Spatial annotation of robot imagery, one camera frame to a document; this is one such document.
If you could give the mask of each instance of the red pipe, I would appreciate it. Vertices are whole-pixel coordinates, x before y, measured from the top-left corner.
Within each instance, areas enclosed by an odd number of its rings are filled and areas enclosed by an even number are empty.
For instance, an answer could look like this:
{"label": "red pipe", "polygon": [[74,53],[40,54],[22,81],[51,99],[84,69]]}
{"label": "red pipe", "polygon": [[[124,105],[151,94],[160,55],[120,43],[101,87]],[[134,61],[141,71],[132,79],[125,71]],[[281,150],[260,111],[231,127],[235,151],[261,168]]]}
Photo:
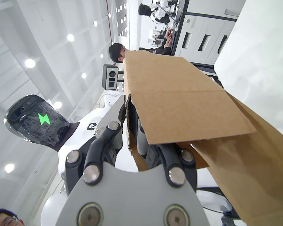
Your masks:
{"label": "red pipe", "polygon": [[[109,14],[108,0],[106,0],[106,4],[107,4],[107,13]],[[110,27],[110,19],[109,19],[109,16],[108,16],[108,23],[109,23],[109,31],[110,31],[110,40],[111,40],[111,42],[112,42],[111,27]]]}

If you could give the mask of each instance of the metal screw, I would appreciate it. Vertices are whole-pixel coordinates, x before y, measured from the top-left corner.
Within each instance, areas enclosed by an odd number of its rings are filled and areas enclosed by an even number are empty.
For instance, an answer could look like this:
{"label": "metal screw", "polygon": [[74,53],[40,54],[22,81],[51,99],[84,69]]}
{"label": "metal screw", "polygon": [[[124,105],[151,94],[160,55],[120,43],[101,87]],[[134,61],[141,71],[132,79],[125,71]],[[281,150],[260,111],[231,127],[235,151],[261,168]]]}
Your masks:
{"label": "metal screw", "polygon": [[101,226],[103,223],[102,208],[95,203],[85,205],[78,216],[78,225],[81,226]]}
{"label": "metal screw", "polygon": [[119,128],[119,123],[117,121],[112,121],[108,124],[108,128],[111,130],[117,130]]}
{"label": "metal screw", "polygon": [[80,157],[80,152],[77,150],[72,150],[66,157],[68,163],[73,164],[78,161]]}
{"label": "metal screw", "polygon": [[104,127],[97,128],[95,131],[95,137],[98,138],[104,132],[104,130]]}
{"label": "metal screw", "polygon": [[100,176],[100,170],[96,165],[90,165],[86,167],[83,172],[83,179],[87,184],[91,184],[95,182],[99,176]]}
{"label": "metal screw", "polygon": [[188,226],[189,217],[183,207],[171,205],[164,212],[163,222],[165,226]]}
{"label": "metal screw", "polygon": [[169,177],[173,184],[183,185],[186,181],[184,171],[179,167],[173,167],[169,170]]}
{"label": "metal screw", "polygon": [[188,149],[182,149],[181,156],[187,162],[191,162],[194,159],[193,153]]}

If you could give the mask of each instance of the green lightning bolt icon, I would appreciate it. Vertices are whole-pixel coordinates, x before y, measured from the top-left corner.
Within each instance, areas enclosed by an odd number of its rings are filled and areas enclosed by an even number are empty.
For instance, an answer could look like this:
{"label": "green lightning bolt icon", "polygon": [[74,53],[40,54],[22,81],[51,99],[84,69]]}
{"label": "green lightning bolt icon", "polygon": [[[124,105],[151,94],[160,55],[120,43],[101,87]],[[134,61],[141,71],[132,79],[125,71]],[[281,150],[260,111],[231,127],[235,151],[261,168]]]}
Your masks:
{"label": "green lightning bolt icon", "polygon": [[44,116],[41,116],[39,113],[39,119],[40,119],[40,123],[41,125],[43,125],[44,122],[47,122],[49,125],[50,125],[50,121],[49,121],[49,118],[48,118],[48,115],[44,115]]}

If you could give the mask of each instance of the black jacket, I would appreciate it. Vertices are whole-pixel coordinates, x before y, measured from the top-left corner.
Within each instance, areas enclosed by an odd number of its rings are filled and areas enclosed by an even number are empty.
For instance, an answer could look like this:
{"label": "black jacket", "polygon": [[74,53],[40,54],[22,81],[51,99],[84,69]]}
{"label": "black jacket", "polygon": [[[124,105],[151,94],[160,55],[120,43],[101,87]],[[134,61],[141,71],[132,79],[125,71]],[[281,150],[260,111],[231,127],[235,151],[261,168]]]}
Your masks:
{"label": "black jacket", "polygon": [[163,46],[166,44],[166,39],[164,39],[162,46],[158,47],[158,48],[150,48],[150,49],[146,49],[146,48],[142,48],[140,47],[139,50],[144,50],[144,51],[148,51],[150,53],[154,53],[154,54],[162,54],[162,55],[171,55],[171,48],[170,47],[166,47],[164,48]]}

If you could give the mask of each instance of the drawer handle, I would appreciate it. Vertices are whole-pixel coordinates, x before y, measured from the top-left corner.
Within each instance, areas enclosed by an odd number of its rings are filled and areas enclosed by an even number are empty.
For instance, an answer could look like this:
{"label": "drawer handle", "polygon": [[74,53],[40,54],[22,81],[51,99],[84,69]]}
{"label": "drawer handle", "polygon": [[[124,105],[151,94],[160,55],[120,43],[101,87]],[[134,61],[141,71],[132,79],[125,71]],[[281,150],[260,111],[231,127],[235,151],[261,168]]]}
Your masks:
{"label": "drawer handle", "polygon": [[236,11],[232,11],[232,10],[229,10],[229,9],[226,9],[224,11],[224,14],[225,15],[230,15],[230,16],[235,16],[235,17],[239,17],[239,12],[236,12]]}
{"label": "drawer handle", "polygon": [[223,38],[222,38],[222,41],[220,43],[220,46],[218,48],[218,54],[221,53],[222,49],[223,49],[223,46],[225,45],[226,41],[228,40],[228,36],[227,35],[224,35]]}
{"label": "drawer handle", "polygon": [[191,32],[186,32],[186,35],[184,36],[184,40],[182,43],[182,48],[185,48],[185,49],[188,48],[190,40],[191,40],[191,36],[192,36]]}
{"label": "drawer handle", "polygon": [[210,40],[210,37],[211,37],[210,35],[207,34],[204,35],[202,42],[198,48],[198,51],[202,52],[205,50],[206,46],[208,45],[208,41]]}

